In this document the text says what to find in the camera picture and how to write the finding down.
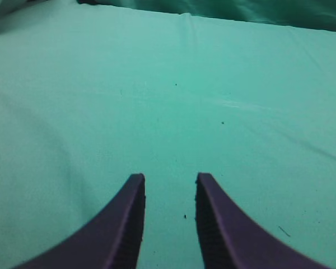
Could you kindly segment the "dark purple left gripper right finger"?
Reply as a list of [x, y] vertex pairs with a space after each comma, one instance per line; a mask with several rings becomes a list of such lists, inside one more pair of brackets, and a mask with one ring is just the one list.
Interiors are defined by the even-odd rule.
[[195, 223], [205, 268], [325, 268], [253, 221], [210, 173], [198, 173]]

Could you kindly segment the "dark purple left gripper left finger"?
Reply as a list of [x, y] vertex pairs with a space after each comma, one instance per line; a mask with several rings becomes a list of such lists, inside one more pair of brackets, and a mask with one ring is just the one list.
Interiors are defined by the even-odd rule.
[[143, 239], [145, 177], [132, 174], [114, 198], [70, 237], [19, 268], [136, 268]]

